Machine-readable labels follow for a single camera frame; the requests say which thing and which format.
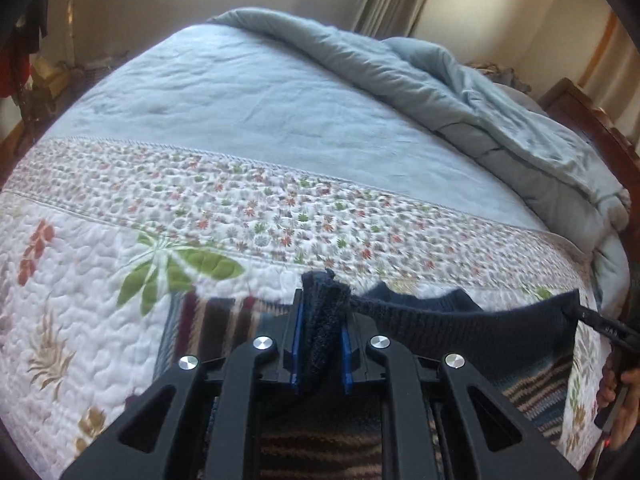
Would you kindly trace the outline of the dark wooden headboard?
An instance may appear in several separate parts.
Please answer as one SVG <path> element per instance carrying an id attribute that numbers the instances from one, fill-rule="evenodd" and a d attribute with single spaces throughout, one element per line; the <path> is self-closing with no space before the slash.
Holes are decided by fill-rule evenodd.
<path id="1" fill-rule="evenodd" d="M 597 107 L 581 88 L 561 79 L 539 100 L 540 107 L 556 122 L 567 126 L 588 142 L 629 192 L 631 211 L 628 230 L 639 227 L 639 155 L 608 114 Z"/>

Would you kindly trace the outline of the striped navy knit sweater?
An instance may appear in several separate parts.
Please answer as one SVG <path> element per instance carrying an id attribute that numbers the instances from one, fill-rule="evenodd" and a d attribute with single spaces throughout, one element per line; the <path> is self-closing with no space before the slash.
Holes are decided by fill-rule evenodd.
<path id="1" fill-rule="evenodd" d="M 304 378 L 318 385 L 328 377 L 331 344 L 346 316 L 342 307 L 372 318 L 376 328 L 418 356 L 449 353 L 470 359 L 544 442 L 558 446 L 573 366 L 577 322 L 564 309 L 577 292 L 552 296 L 504 312 L 486 312 L 462 289 L 420 299 L 379 282 L 357 296 L 331 271 L 302 277 Z M 177 362 L 180 352 L 208 361 L 222 358 L 291 311 L 287 304 L 255 298 L 204 298 L 196 292 L 171 296 L 154 374 Z M 282 419 L 266 433 L 265 479 L 378 479 L 382 476 L 382 417 L 371 401 L 326 411 L 308 422 Z"/>

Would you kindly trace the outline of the white floral quilted bedspread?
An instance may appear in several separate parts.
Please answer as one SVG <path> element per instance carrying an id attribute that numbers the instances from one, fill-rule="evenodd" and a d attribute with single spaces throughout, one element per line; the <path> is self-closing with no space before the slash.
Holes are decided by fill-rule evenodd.
<path id="1" fill-rule="evenodd" d="M 464 289 L 489 311 L 578 290 L 562 237 L 390 191 L 221 154 L 128 141 L 37 144 L 1 192 L 1 419 L 56 479 L 142 392 L 178 330 L 172 297 L 232 299 L 229 348 L 331 269 L 364 292 Z"/>

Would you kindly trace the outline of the grey-green rumpled comforter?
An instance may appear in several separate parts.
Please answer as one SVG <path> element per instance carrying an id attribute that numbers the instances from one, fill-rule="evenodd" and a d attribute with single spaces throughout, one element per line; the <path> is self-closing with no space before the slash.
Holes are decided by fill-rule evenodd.
<path id="1" fill-rule="evenodd" d="M 620 233 L 631 199 L 597 152 L 513 101 L 438 44 L 375 40 L 278 11 L 241 8 L 213 24 L 268 36 L 441 136 L 521 197 L 555 234 L 592 258 L 600 311 L 617 318 L 630 291 Z"/>

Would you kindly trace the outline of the red and black hanging clothes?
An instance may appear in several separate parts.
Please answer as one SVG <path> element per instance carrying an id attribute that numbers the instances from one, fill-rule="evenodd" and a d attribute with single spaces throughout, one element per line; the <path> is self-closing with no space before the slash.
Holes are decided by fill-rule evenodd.
<path id="1" fill-rule="evenodd" d="M 30 76 L 29 57 L 39 51 L 40 40 L 47 36 L 47 19 L 39 11 L 28 11 L 14 27 L 1 49 L 2 99 L 16 96 Z"/>

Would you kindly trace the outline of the light blue bed sheet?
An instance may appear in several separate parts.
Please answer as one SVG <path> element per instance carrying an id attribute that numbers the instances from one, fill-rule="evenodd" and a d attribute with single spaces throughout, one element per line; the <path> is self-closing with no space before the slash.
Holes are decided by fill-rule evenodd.
<path id="1" fill-rule="evenodd" d="M 236 28 L 176 32 L 85 93 L 49 136 L 216 152 L 542 228 L 510 188 L 440 136 L 280 42 Z"/>

